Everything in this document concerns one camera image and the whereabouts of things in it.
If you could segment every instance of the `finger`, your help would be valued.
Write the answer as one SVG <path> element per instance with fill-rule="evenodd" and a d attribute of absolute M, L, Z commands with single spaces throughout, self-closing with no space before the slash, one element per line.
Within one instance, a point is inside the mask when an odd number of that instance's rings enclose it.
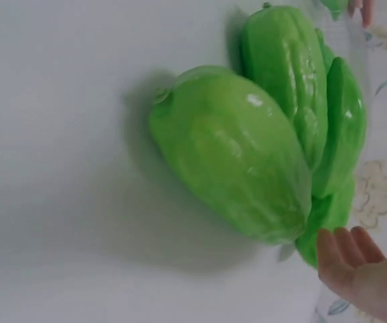
<path fill-rule="evenodd" d="M 386 259 L 383 252 L 363 227 L 354 227 L 351 233 L 366 262 L 379 263 Z"/>
<path fill-rule="evenodd" d="M 334 293 L 350 301 L 353 294 L 353 268 L 343 262 L 335 237 L 319 229 L 317 242 L 319 277 Z"/>
<path fill-rule="evenodd" d="M 368 27 L 373 21 L 374 7 L 376 0 L 365 0 L 361 8 L 361 15 L 363 20 L 363 27 Z"/>
<path fill-rule="evenodd" d="M 340 255 L 347 264 L 353 268 L 357 268 L 366 263 L 365 258 L 362 256 L 362 253 L 357 247 L 355 239 L 353 239 L 349 230 L 344 227 L 339 227 L 335 229 L 334 237 L 337 241 Z"/>

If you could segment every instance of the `green vegetable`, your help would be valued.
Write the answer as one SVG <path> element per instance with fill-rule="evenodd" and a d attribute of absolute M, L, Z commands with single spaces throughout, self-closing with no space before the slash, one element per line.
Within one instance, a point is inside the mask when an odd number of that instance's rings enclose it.
<path fill-rule="evenodd" d="M 345 227 L 350 215 L 355 181 L 351 178 L 336 194 L 325 199 L 313 198 L 312 211 L 308 217 L 307 229 L 296 242 L 296 248 L 305 262 L 317 268 L 316 239 L 320 228 L 333 231 Z"/>
<path fill-rule="evenodd" d="M 317 34 L 317 38 L 319 39 L 320 50 L 322 51 L 326 73 L 328 73 L 330 66 L 332 65 L 332 61 L 335 58 L 335 54 L 334 54 L 334 51 L 328 45 L 326 45 L 322 30 L 316 28 L 315 31 Z"/>
<path fill-rule="evenodd" d="M 349 0 L 320 0 L 327 7 L 334 18 L 337 20 L 343 10 L 349 5 Z"/>
<path fill-rule="evenodd" d="M 339 191 L 351 177 L 365 141 L 367 115 L 361 90 L 344 59 L 337 57 L 328 73 L 328 140 L 313 173 L 313 195 Z"/>
<path fill-rule="evenodd" d="M 246 76 L 272 96 L 295 128 L 311 170 L 328 132 L 326 71 L 313 25 L 294 7 L 265 5 L 242 33 Z"/>
<path fill-rule="evenodd" d="M 157 94 L 151 135 L 174 173 L 247 236 L 294 241 L 311 208 L 311 173 L 295 131 L 257 85 L 199 67 Z"/>

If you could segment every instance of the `human hand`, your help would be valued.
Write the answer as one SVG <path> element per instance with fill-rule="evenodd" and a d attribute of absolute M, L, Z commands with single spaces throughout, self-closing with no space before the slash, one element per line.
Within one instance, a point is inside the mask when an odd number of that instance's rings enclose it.
<path fill-rule="evenodd" d="M 337 295 L 387 323 L 387 259 L 362 227 L 317 239 L 319 277 Z"/>
<path fill-rule="evenodd" d="M 361 10 L 363 26 L 371 25 L 376 0 L 349 0 L 349 15 L 352 17 L 356 9 Z"/>

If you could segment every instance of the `white surface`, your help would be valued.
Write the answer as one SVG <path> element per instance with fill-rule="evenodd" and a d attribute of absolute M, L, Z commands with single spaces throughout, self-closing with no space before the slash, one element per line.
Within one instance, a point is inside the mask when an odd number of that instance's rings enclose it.
<path fill-rule="evenodd" d="M 316 273 L 210 214 L 145 134 L 168 72 L 236 61 L 242 14 L 212 2 L 0 0 L 0 323 L 309 321 Z"/>

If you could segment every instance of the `tablecloth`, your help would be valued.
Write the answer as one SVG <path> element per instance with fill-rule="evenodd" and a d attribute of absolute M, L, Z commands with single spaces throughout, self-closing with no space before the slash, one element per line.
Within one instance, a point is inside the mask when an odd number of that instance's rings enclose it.
<path fill-rule="evenodd" d="M 374 24 L 365 31 L 372 104 L 364 160 L 349 227 L 361 225 L 387 255 L 387 1 L 380 1 Z M 381 323 L 323 287 L 312 323 Z"/>

